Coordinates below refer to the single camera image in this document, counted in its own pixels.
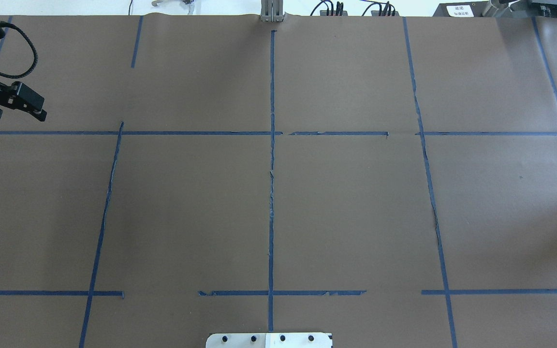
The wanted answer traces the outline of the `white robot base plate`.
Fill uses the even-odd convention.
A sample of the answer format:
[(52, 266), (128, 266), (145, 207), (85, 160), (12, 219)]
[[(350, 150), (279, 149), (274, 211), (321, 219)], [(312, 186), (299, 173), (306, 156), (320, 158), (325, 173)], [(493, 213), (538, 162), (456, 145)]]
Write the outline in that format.
[(331, 333), (217, 333), (211, 334), (206, 348), (333, 348)]

